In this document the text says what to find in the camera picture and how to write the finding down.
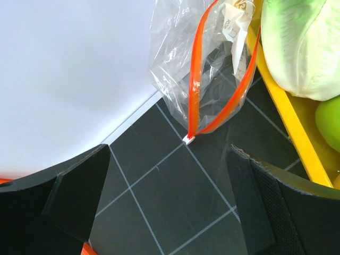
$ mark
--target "dark tiled floor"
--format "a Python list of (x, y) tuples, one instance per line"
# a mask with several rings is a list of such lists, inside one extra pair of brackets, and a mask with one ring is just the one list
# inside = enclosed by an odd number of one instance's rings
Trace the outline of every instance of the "dark tiled floor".
[(181, 143), (185, 128), (162, 100), (112, 144), (115, 158), (90, 238), (99, 255), (247, 253), (226, 149), (234, 144), (307, 176), (261, 80), (249, 98), (231, 120), (188, 147)]

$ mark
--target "orange object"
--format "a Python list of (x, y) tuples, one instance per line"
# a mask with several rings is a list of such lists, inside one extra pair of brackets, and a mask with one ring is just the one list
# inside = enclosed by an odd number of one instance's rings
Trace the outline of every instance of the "orange object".
[(200, 85), (201, 85), (201, 72), (202, 72), (202, 36), (204, 32), (205, 23), (207, 21), (211, 8), (218, 2), (215, 0), (203, 14), (198, 25), (195, 39), (192, 47), (190, 79), (189, 79), (189, 116), (188, 116), (188, 139), (191, 139), (197, 134), (207, 133), (218, 128), (236, 109), (244, 93), (246, 92), (252, 76), (256, 69), (257, 48), (260, 39), (260, 31), (257, 35), (256, 45), (254, 47), (250, 64), (246, 70), (244, 77), (236, 91), (233, 93), (231, 99), (216, 118), (207, 125), (204, 129), (198, 132), (199, 125), (199, 108), (200, 108)]
[[(12, 181), (10, 179), (1, 179), (0, 178), (0, 184)], [(85, 243), (83, 246), (83, 250), (81, 251), (81, 255), (97, 255), (94, 250), (90, 247), (88, 243)]]

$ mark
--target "packet inside bag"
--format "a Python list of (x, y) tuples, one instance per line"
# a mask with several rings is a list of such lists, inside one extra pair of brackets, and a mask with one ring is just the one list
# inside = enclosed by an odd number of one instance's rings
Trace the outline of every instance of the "packet inside bag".
[(257, 44), (251, 56), (245, 44), (253, 13), (252, 0), (156, 2), (150, 70), (187, 144), (242, 107), (256, 67)]

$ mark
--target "yellow box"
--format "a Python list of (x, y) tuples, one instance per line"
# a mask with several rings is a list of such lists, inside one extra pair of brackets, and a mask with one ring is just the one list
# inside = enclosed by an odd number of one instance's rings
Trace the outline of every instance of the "yellow box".
[[(262, 0), (254, 2), (257, 10), (254, 16), (259, 17)], [(254, 20), (249, 29), (247, 44), (251, 50), (254, 49), (259, 24), (259, 20)], [(315, 111), (319, 102), (293, 97), (281, 89), (269, 73), (261, 45), (257, 66), (310, 180), (333, 187), (332, 182), (340, 173), (340, 154), (326, 144), (317, 129)]]

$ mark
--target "label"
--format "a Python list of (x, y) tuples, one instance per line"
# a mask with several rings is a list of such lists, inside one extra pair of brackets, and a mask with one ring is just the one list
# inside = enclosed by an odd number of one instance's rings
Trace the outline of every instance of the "label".
[(242, 73), (243, 71), (243, 67), (239, 67), (239, 65), (253, 12), (253, 0), (225, 0), (223, 8), (224, 24), (222, 33), (227, 41), (231, 41), (233, 43), (233, 70), (235, 76), (239, 73), (237, 75), (238, 77), (240, 72)]

